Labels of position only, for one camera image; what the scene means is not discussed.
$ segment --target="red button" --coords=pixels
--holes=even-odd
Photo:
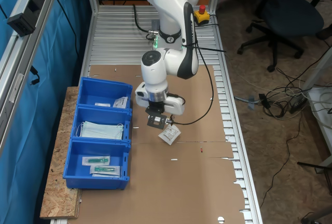
[[[199,14],[204,14],[205,13],[205,5],[201,5],[199,7]]]

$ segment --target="bin compartment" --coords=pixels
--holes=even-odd
[[[92,139],[130,143],[129,128],[130,128],[131,116],[132,116],[131,112],[129,111],[111,110],[100,107],[86,107],[78,105],[75,111],[71,138],[74,137],[88,138],[88,137],[79,137],[81,131],[80,125],[83,122],[88,121],[95,124],[106,124],[106,125],[123,124],[122,139],[105,139],[105,138],[92,138]]]
[[[82,77],[77,102],[79,105],[95,106],[95,103],[110,104],[110,109],[132,111],[130,98],[133,87],[129,84],[110,80]],[[125,108],[113,108],[114,101],[128,97]]]
[[[124,189],[129,181],[130,144],[71,138],[63,172],[68,188]],[[82,165],[82,157],[110,156],[110,165],[120,166],[120,177],[96,177],[90,166]]]

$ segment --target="surgical mask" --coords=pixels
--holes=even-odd
[[[122,139],[123,124],[105,125],[105,124],[95,124],[85,121],[82,122],[80,126],[81,126],[80,137]]]

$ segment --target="office chair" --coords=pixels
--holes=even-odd
[[[273,50],[273,64],[267,68],[269,72],[273,72],[277,64],[278,43],[297,50],[294,57],[299,59],[304,50],[287,38],[312,36],[323,28],[324,20],[314,7],[306,0],[262,0],[256,14],[265,21],[268,28],[252,23],[246,31],[251,33],[256,28],[265,36],[243,43],[238,54],[243,53],[245,46],[269,41],[269,47]]]

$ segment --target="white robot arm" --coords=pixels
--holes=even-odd
[[[184,100],[168,92],[167,75],[189,79],[197,73],[195,22],[192,4],[198,0],[148,0],[159,13],[158,47],[141,60],[144,82],[136,89],[136,101],[147,107],[148,125],[163,128],[164,111],[181,115]]]

